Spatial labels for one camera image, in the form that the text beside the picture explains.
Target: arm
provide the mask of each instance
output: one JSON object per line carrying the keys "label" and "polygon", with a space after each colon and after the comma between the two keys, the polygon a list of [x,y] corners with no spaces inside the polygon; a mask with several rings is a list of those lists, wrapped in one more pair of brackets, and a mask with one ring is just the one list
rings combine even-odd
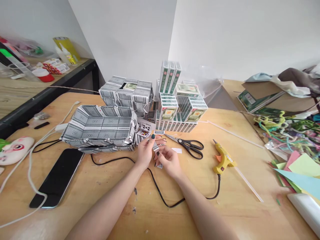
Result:
{"label": "arm", "polygon": [[[146,138],[139,143],[138,159],[133,167],[82,216],[66,239],[105,240],[109,236],[139,178],[149,166],[154,141],[155,135],[153,134],[151,138]],[[156,141],[157,144],[165,143],[163,140]]]}
{"label": "arm", "polygon": [[160,146],[155,156],[166,172],[177,181],[190,209],[193,220],[203,239],[238,239],[210,202],[182,172],[178,154],[168,146]]}

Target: black metal frame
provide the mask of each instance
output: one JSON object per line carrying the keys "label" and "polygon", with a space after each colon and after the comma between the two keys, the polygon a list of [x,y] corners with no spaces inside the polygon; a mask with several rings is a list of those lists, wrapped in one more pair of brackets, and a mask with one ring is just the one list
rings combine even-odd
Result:
{"label": "black metal frame", "polygon": [[[90,72],[92,72],[93,90],[98,91],[100,88],[99,68],[96,60],[94,59],[89,59],[85,63],[81,64],[79,67],[52,84],[52,86],[73,87]],[[33,118],[34,114],[40,112],[53,100],[68,91],[69,89],[67,88],[46,88],[35,95],[32,99],[13,110],[0,120],[0,138],[8,138],[19,129],[19,126]]]}

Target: white wall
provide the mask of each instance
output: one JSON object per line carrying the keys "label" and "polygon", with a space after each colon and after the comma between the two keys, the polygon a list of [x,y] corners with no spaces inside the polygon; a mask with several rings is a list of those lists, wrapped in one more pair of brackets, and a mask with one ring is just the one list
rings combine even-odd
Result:
{"label": "white wall", "polygon": [[319,0],[178,0],[169,59],[245,80],[320,62]]}
{"label": "white wall", "polygon": [[168,58],[176,0],[69,0],[104,79],[152,81]]}
{"label": "white wall", "polygon": [[93,58],[68,0],[2,0],[0,22],[0,36],[35,40],[53,52],[53,37],[69,37],[81,57]]}

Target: yellow container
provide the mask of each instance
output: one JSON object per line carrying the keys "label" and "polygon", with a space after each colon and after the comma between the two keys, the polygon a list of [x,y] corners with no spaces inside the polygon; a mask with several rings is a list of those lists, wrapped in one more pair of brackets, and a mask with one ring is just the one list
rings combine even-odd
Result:
{"label": "yellow container", "polygon": [[53,38],[56,45],[61,49],[60,43],[72,54],[73,58],[76,61],[80,60],[80,56],[77,51],[74,49],[74,46],[69,38],[67,37],[55,37]]}

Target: hand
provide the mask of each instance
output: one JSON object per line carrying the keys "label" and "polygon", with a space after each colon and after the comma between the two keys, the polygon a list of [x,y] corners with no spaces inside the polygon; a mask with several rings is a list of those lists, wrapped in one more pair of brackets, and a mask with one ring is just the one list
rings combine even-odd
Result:
{"label": "hand", "polygon": [[160,146],[159,148],[160,150],[154,157],[154,160],[156,160],[156,165],[159,165],[158,162],[160,162],[169,176],[174,179],[181,177],[183,172],[180,167],[177,152],[167,145]]}
{"label": "hand", "polygon": [[154,142],[157,145],[165,144],[165,139],[161,139],[161,136],[152,134],[150,137],[141,141],[138,145],[138,159],[136,164],[143,167],[143,170],[149,167],[149,163],[152,158],[152,146]]}

